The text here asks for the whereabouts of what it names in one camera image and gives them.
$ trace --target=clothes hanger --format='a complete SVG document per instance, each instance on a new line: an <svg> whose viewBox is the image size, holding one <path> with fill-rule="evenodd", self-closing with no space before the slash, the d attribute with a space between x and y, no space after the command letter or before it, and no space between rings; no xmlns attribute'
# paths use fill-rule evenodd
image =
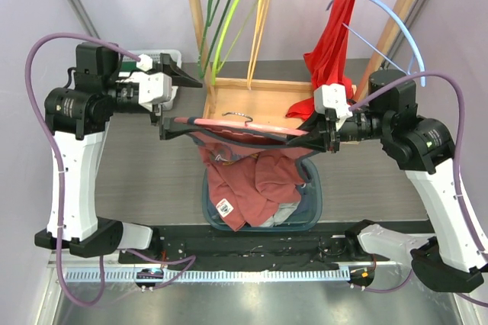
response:
<svg viewBox="0 0 488 325"><path fill-rule="evenodd" d="M420 72L424 72L425 71L425 65L424 65L424 62L423 62L422 55L420 54L419 47L417 46L416 42L413 39L412 34L406 28L406 26L403 23L403 21L398 17L397 14L395 14L395 12L393 12L393 10L391 8L389 8L387 5L385 5L382 1L380 1L380 0L368 0L368 1L373 2L374 4L376 4L377 6L379 6L380 8L382 8L390 17L392 17L392 19L394 19L394 21L396 22L396 24L398 25L398 27L402 31L403 35L405 36L406 40L408 41L410 47L412 48L413 56L415 57L415 59L417 60L417 63L419 64L419 70L420 70ZM332 0L329 3L329 5L327 6L327 9L326 9L327 11L330 9L330 6L332 5L333 2L334 2L334 0ZM343 25L345 27L347 27L354 35L356 35L357 37L359 37L359 39L363 40L375 52L377 52L378 54L380 54L389 63L391 63L396 68L398 68L400 71L405 72L395 62L393 62L392 60L390 60L386 55L384 55L382 52L380 52L375 46L373 46L371 43L369 43L367 40L365 40L358 32L352 30L351 27L349 27L347 24L343 24ZM406 74L409 74L409 71L410 71L411 66L412 65L410 64L408 71L405 72ZM425 87L425 77L421 77L420 78L420 85L422 87Z"/></svg>
<svg viewBox="0 0 488 325"><path fill-rule="evenodd" d="M223 42L224 42L224 40L226 38L227 31L229 30L230 23L231 23L231 21L233 19L233 15L236 12L237 6L238 6L238 4L239 4L240 1L241 0L234 0L233 1L233 3L230 6L229 13L226 16L226 20L225 20L225 23L223 25L222 33L220 34L219 43L217 44L217 50L215 51L215 57L213 59L212 73L211 73L211 77L210 77L210 80L211 80L212 85L215 85L215 78L217 77L217 74L220 72L220 70L222 69L223 65L227 61L227 58L230 55L230 52L232 51L232 49L236 45L236 42L239 39L239 37L240 37L240 35L242 33L242 30L246 26L247 22L249 21L249 19L251 17L251 14L253 13L255 7L258 4L258 0L256 0L255 3L254 3L254 5L251 7L251 11L249 11L249 13L247 14L246 19L244 20L244 23L242 24L242 27L239 29L239 32L237 33L236 37L234 38L232 44L230 45L229 50L227 51L227 53L224 56L223 60L220 61L220 54L222 53Z"/></svg>
<svg viewBox="0 0 488 325"><path fill-rule="evenodd" d="M269 9L270 1L271 0L258 0L256 26L254 29L254 37L252 38L252 48L251 48L251 57L249 59L249 67L247 69L247 88L249 90L251 89L252 77L254 76L256 61L258 59L259 49L261 47L261 39L265 29L266 18L268 18L268 9Z"/></svg>
<svg viewBox="0 0 488 325"><path fill-rule="evenodd" d="M243 115L240 113L227 113L227 114L238 114L240 116L250 118L247 115ZM253 123L252 118L250 118L250 120L247 121L222 121L217 119L204 119L202 117L198 117L198 118L176 117L175 123L194 124L202 127L228 127L228 128L236 128L241 130L254 130L258 132L271 133L271 134L283 134L283 135L295 136L295 137L301 137L309 133L305 130L275 127L272 125Z"/></svg>
<svg viewBox="0 0 488 325"><path fill-rule="evenodd" d="M202 67L201 57L202 57L202 54L204 52L205 40L207 39L207 31L208 31L209 27L212 25L212 23L214 22L215 14L216 14L217 8L219 7L219 4L220 4L220 0L217 0L217 3L215 5L214 5L214 0L208 0L207 1L207 18L205 20L204 33L202 35L200 53L198 55L198 75L200 76L201 79L204 78L204 76L205 76L205 72L207 70L208 63L210 62L210 56L211 56L212 52L214 51L214 46L215 46L215 43L217 42L217 37L220 33L220 29L222 27L223 20L225 18L225 15L226 15L228 9L229 9L231 1L232 0L227 0L226 5L222 11L222 15L220 17L219 24L217 25L217 29L215 30L215 35L212 38L212 42L211 42L210 48L208 50L207 58L205 59L205 64Z"/></svg>

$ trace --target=white wall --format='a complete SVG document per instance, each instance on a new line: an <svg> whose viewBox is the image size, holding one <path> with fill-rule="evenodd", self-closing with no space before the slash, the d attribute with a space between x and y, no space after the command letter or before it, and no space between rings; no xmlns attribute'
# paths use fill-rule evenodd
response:
<svg viewBox="0 0 488 325"><path fill-rule="evenodd" d="M28 104L24 63L32 45L57 31L81 32L66 0L0 0L0 282L1 323L31 323L48 250L34 246L47 224L52 191L50 148ZM43 105L66 82L75 43L55 40L34 62L34 90Z"/></svg>
<svg viewBox="0 0 488 325"><path fill-rule="evenodd" d="M240 27L255 0L242 0L233 22ZM329 18L326 6L331 0L271 0L260 60L297 60L311 51ZM395 0L382 0L393 6ZM186 62L197 59L188 0L82 0L101 37L129 49L175 48ZM207 0L203 0L204 10ZM387 15L366 0L357 0L352 27L376 43ZM230 60L248 60L254 17L242 33ZM371 49L353 34L348 57L370 57Z"/></svg>
<svg viewBox="0 0 488 325"><path fill-rule="evenodd" d="M448 73L463 89L467 122L461 168L467 193L485 232L488 232L487 18L488 0L429 0L412 28L425 68ZM411 54L408 49L404 43L396 60L407 64ZM440 79L428 80L425 88L418 88L418 103L420 114L445 122L455 135L458 106L449 84ZM488 284L473 296L488 301Z"/></svg>

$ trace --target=green hanger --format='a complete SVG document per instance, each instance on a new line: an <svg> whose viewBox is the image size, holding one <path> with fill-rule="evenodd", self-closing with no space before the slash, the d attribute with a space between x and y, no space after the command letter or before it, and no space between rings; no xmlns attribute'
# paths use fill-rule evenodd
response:
<svg viewBox="0 0 488 325"><path fill-rule="evenodd" d="M227 30L229 30L229 25L230 22L232 21L234 12L236 12L237 5L239 4L240 0L234 0L232 3L232 6L230 7L229 14L226 17L226 22L223 26L222 29L222 34L220 35L219 43L217 44L217 50L215 51L215 58L213 59L213 64L212 64L212 74L211 74L211 82L212 85L215 85L215 78L217 77L217 74L220 72L222 69L224 63L227 60L227 57L229 56L230 52L232 51L232 48L234 48L234 45L236 44L237 40L239 39L242 30L244 29L247 21L251 18L251 14L253 13L255 7L258 4L258 0L255 1L254 5L251 7L251 11L248 13L246 19L244 20L244 24L242 24L242 27L239 29L239 32L237 33L236 37L234 38L232 45L230 46L229 50L227 51L227 54L223 58L223 61L220 62L220 53L222 52L222 46L223 42L226 38L227 35Z"/></svg>
<svg viewBox="0 0 488 325"><path fill-rule="evenodd" d="M219 21L219 24L217 26L217 29L215 30L215 35L213 36L212 43L211 43L210 48L208 50L207 58L205 59L205 66L202 67L202 65L201 65L202 64L202 59L201 59L201 57L202 57L202 53L204 52L205 40L207 39L207 31L208 31L208 28L214 22L215 14L217 12L217 8L219 7L220 0L217 0L217 3L215 4L215 6L213 6L214 0L208 0L208 2L207 2L207 19L205 21L204 34L202 36L202 42L201 42L201 46L200 46L200 53L198 55L198 72L199 72L200 78L204 78L204 76L205 76L205 70L208 67L208 63L210 62L210 56L212 54L212 51L214 50L215 42L217 41L217 36L218 36L218 34L220 32L220 28L222 27L223 19L225 18L225 15L227 13L227 10L229 9L230 1L231 0L227 0L226 6L223 9L222 17L220 18L220 21Z"/></svg>

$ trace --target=connector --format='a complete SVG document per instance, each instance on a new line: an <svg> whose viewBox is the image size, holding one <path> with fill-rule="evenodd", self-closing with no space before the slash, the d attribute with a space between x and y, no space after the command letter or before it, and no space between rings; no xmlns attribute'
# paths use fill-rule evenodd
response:
<svg viewBox="0 0 488 325"><path fill-rule="evenodd" d="M141 54L139 56L140 61L136 63L136 67L144 72L153 69L153 58L147 56L146 54Z"/></svg>
<svg viewBox="0 0 488 325"><path fill-rule="evenodd" d="M337 115L336 130L341 129L345 120L352 116L345 96L345 86L337 83L322 85L313 92L315 111L325 114L326 109L334 109Z"/></svg>

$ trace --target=red t-shirt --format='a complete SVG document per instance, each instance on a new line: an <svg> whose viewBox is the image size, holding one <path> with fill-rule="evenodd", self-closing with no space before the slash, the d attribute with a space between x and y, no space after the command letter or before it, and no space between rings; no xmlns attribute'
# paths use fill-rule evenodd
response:
<svg viewBox="0 0 488 325"><path fill-rule="evenodd" d="M344 76L345 56L348 48L348 28L355 0L334 0L326 28L311 53L305 53L303 59L312 75L313 89L321 85L338 83L345 86L347 98L352 98L352 82ZM313 111L313 98L292 105L287 117L300 117L304 121Z"/></svg>

